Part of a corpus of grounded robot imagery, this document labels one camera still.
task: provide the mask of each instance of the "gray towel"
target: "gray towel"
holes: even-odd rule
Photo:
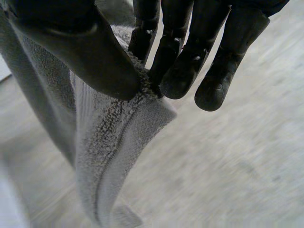
[[[3,58],[50,137],[76,169],[84,211],[101,227],[110,227],[112,207],[129,170],[153,136],[174,119],[174,109],[156,98],[149,89],[148,71],[132,56],[142,92],[131,101],[120,101],[94,91],[73,73],[69,76],[62,62],[14,31],[3,11],[0,28]],[[126,49],[132,28],[113,30]],[[126,207],[115,210],[121,218],[128,213]],[[121,223],[134,227],[127,220]]]

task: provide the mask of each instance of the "robotic hand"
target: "robotic hand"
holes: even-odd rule
[[[219,109],[249,46],[269,24],[268,17],[288,1],[161,0],[164,30],[150,70],[154,90],[171,99],[185,96],[227,18],[219,49],[195,94],[199,108]],[[157,31],[160,1],[133,0],[133,4],[137,21],[129,50],[145,63]],[[190,35],[182,48],[191,12]]]
[[[95,90],[129,100],[140,87],[131,60],[117,42],[95,0],[8,0],[11,24],[64,62]],[[129,50],[143,63],[153,44],[160,4],[164,31],[150,80],[168,98],[190,89],[225,19],[224,36],[195,102],[220,108],[247,49],[289,0],[133,0],[136,28]],[[192,12],[190,35],[183,43]]]

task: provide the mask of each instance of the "gray floor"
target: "gray floor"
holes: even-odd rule
[[[304,1],[293,0],[271,18],[222,108],[207,113],[195,106],[193,96],[213,50],[179,102],[178,118],[145,148],[122,189],[122,200],[146,227],[303,227],[302,9]],[[13,78],[0,85],[0,107],[1,155],[32,226],[91,227],[72,169]]]

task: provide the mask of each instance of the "concrete floor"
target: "concrete floor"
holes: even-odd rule
[[[217,40],[192,90],[178,103],[178,118],[145,148],[121,191],[145,227],[303,227],[302,9],[304,1],[293,0],[271,18],[224,105],[208,113],[193,97]],[[91,227],[72,169],[13,78],[0,85],[0,106],[1,154],[32,226]]]

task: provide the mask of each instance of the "black finger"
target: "black finger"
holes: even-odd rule
[[[180,99],[188,92],[229,11],[230,6],[219,0],[195,0],[187,44],[161,82],[166,97]]]
[[[59,58],[96,91],[123,100],[138,92],[140,79],[130,58],[95,6],[70,23],[65,16],[54,22],[34,13],[18,17],[11,10],[7,16],[14,28]]]
[[[133,0],[133,6],[136,24],[128,49],[145,64],[157,33],[160,0]]]
[[[245,53],[269,22],[260,10],[232,7],[213,64],[195,94],[199,108],[215,111],[221,107]]]
[[[193,0],[162,0],[161,3],[164,30],[149,72],[152,88],[159,94],[158,85],[174,63],[184,43]]]

